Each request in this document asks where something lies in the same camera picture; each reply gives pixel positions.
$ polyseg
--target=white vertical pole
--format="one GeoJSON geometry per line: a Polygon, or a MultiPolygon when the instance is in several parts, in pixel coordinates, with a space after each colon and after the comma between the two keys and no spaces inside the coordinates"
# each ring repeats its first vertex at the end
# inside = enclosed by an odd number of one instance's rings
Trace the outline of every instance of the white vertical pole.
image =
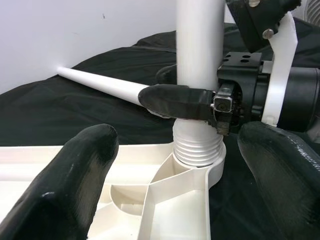
{"type": "MultiPolygon", "coordinates": [[[[177,83],[217,90],[223,57],[224,0],[177,1],[177,83]]],[[[174,156],[203,167],[223,155],[223,137],[206,122],[177,119],[173,126],[174,156]]]]}

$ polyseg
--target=black cylinder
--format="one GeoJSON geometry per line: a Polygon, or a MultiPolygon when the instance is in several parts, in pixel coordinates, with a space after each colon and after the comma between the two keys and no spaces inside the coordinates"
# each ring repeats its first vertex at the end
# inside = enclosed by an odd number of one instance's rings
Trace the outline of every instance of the black cylinder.
{"type": "Polygon", "coordinates": [[[306,132],[315,120],[319,100],[319,70],[292,67],[288,78],[278,127],[306,132]]]}

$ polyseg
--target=white plastic part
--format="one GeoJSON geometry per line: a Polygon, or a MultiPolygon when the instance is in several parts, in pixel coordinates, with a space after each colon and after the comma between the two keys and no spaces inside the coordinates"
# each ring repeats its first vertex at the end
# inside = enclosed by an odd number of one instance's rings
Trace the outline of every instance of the white plastic part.
{"type": "MultiPolygon", "coordinates": [[[[217,90],[223,57],[224,0],[177,1],[177,84],[217,90]]],[[[203,167],[224,158],[223,137],[203,121],[177,119],[174,155],[189,166],[203,167]]]]}
{"type": "Polygon", "coordinates": [[[269,42],[274,54],[273,66],[261,121],[276,127],[298,45],[296,26],[290,12],[281,19],[278,33],[269,42]]]}
{"type": "Polygon", "coordinates": [[[148,85],[120,80],[108,76],[101,76],[84,71],[78,71],[66,67],[59,67],[57,73],[67,79],[99,90],[114,97],[141,106],[138,94],[148,85]]]}
{"type": "MultiPolygon", "coordinates": [[[[0,222],[61,148],[0,147],[0,196],[5,196],[0,198],[0,222]]],[[[175,160],[172,150],[172,143],[120,146],[89,240],[211,239],[209,188],[221,178],[224,158],[207,167],[188,167],[175,160]]]]}

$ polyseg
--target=white wall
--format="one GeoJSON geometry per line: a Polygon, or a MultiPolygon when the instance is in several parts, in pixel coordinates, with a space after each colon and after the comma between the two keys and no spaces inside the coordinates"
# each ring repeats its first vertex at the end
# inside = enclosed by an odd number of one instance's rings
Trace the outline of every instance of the white wall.
{"type": "Polygon", "coordinates": [[[2,1],[0,93],[175,29],[175,0],[2,1]]]}

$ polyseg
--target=tapered white rod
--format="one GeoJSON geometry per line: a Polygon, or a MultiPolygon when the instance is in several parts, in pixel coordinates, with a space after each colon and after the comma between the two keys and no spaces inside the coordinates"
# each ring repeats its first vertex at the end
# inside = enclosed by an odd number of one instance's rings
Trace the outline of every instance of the tapered white rod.
{"type": "MultiPolygon", "coordinates": [[[[223,57],[224,0],[177,1],[177,83],[217,90],[223,57]]],[[[225,157],[223,137],[202,121],[177,119],[173,126],[174,156],[203,167],[225,157]]]]}
{"type": "Polygon", "coordinates": [[[141,106],[138,94],[148,85],[59,67],[57,73],[67,79],[141,106]]]}

